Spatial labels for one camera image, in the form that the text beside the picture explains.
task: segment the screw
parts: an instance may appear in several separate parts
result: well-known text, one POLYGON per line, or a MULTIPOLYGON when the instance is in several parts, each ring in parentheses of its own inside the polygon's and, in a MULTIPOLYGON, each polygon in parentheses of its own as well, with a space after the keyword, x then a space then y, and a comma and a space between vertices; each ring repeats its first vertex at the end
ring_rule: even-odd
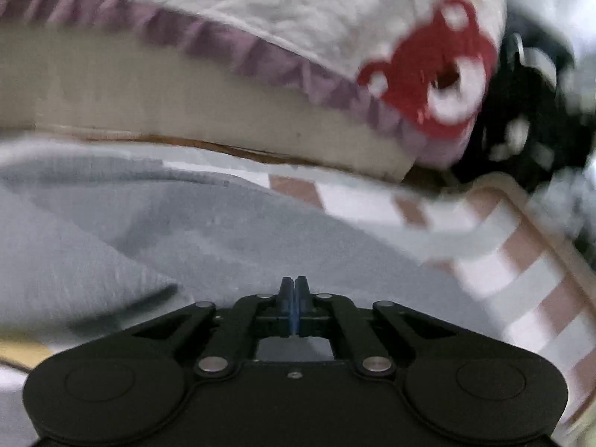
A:
POLYGON ((395 303, 392 301, 377 301, 374 305, 377 307, 393 307, 395 306, 395 303))
POLYGON ((382 356, 371 356, 362 362, 365 370, 371 373, 384 373, 391 370, 391 360, 382 356))
POLYGON ((206 373, 219 373, 228 367, 228 360, 221 356, 208 356, 199 361, 199 368, 206 373))

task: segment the bear nose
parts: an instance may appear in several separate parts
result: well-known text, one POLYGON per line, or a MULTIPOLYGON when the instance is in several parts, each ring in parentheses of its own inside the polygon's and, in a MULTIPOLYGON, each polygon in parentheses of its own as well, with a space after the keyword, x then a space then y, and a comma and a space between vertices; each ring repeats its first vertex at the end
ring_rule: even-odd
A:
POLYGON ((432 86, 435 89, 444 91, 455 85, 458 85, 461 80, 460 70, 454 63, 446 65, 435 77, 432 86))

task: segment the cartoon bear print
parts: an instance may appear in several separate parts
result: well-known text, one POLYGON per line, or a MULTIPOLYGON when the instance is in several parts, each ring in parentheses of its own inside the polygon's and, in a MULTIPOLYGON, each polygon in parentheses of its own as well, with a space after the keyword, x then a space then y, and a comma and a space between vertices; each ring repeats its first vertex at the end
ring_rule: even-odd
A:
POLYGON ((399 42, 390 62, 362 67, 358 84, 372 86, 380 79, 381 99, 426 136, 456 139, 475 120, 497 58, 474 6, 441 0, 432 22, 399 42))

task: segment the silver screw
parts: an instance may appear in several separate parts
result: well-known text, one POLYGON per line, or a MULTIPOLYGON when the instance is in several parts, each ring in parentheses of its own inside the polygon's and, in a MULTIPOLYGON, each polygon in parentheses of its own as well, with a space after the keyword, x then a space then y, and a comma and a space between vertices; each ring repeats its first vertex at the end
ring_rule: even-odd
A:
POLYGON ((228 360, 221 356, 208 356, 199 361, 199 368, 207 373, 219 373, 228 367, 228 360))
POLYGON ((371 356, 362 362, 365 370, 371 373, 384 373, 391 370, 391 360, 382 356, 371 356))
POLYGON ((393 307, 395 303, 392 301, 377 301, 374 303, 377 307, 393 307))
POLYGON ((199 301, 198 303, 194 304, 196 307, 211 307, 214 306, 214 304, 211 301, 199 301))

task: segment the gray cloth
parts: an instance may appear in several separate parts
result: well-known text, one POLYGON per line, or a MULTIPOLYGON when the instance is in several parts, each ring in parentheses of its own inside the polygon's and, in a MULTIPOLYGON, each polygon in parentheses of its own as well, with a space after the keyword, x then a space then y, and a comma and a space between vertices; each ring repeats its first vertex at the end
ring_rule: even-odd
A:
MULTIPOLYGON (((498 336, 452 276, 320 210, 221 174, 106 156, 5 165, 0 228, 5 328, 69 324, 100 336, 193 300, 230 305, 276 292, 283 276, 306 275, 314 291, 359 306, 394 300, 498 336)), ((2 402, 0 395, 11 416, 2 402)), ((29 442, 30 433, 19 443, 7 428, 0 425, 1 446, 29 442)))

